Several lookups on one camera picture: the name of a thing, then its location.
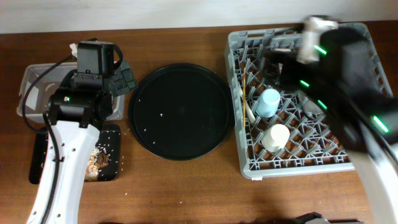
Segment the cream plastic cup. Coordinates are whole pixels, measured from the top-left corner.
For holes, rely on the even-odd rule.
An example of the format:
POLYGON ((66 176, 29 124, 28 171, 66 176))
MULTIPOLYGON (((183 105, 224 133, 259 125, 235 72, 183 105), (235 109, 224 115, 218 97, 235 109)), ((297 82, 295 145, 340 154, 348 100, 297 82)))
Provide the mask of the cream plastic cup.
POLYGON ((275 124, 265 130, 263 134, 261 143, 269 152, 277 152, 279 149, 283 149, 290 137, 289 129, 283 124, 275 124))

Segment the grey round plate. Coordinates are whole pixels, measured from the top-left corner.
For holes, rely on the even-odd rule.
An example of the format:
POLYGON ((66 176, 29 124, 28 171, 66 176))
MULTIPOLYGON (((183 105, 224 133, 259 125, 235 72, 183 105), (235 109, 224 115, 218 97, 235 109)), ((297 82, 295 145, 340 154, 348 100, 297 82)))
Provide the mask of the grey round plate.
POLYGON ((299 93, 298 98, 302 102, 303 109, 311 114, 319 115, 323 111, 304 93, 299 93))

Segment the wooden chopstick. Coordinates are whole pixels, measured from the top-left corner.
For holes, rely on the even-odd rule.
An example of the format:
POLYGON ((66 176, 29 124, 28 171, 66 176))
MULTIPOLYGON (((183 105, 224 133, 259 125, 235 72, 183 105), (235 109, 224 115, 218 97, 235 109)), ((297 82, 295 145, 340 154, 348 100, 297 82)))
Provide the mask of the wooden chopstick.
POLYGON ((246 128, 246 67, 243 69, 242 75, 242 101, 243 101, 243 128, 246 128))

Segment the white plastic fork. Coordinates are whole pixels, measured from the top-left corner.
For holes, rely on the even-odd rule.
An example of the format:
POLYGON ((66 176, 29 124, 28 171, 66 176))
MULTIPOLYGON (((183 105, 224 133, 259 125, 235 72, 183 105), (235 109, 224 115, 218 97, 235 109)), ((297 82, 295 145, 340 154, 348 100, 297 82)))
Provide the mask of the white plastic fork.
POLYGON ((250 109, 250 106, 249 106, 247 100, 243 96, 242 89, 239 90, 239 95, 240 95, 241 99, 243 100, 243 107, 245 109, 247 119, 249 120, 250 123, 254 123, 256 120, 256 117, 254 116, 252 110, 250 109))

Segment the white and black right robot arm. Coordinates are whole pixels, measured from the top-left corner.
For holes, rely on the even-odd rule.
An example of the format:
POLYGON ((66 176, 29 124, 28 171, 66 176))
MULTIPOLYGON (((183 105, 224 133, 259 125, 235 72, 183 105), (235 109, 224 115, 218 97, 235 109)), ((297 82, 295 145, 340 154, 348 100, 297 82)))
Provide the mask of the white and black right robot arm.
POLYGON ((297 52, 265 52, 263 75, 285 91, 302 91, 326 115, 347 150, 377 223, 397 222, 397 99, 374 75, 371 43, 353 28, 311 16, 298 28, 297 52))

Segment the light blue plastic cup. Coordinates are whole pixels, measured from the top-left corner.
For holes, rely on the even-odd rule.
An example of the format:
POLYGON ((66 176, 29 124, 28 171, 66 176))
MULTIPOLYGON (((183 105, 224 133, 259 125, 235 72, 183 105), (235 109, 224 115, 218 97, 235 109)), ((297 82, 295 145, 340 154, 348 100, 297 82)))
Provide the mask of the light blue plastic cup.
POLYGON ((270 118, 277 112, 280 102, 280 93, 273 88, 268 88, 261 93, 257 102, 258 104, 255 110, 257 115, 270 118))

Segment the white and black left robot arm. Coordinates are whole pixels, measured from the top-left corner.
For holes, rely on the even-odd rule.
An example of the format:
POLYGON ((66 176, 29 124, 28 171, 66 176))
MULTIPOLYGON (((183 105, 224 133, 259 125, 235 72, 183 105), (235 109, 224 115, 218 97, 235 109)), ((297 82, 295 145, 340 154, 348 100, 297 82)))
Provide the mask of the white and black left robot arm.
POLYGON ((76 223, 86 167, 117 96, 137 88, 120 48, 97 39, 71 44, 76 60, 42 113, 47 155, 28 223, 76 223))

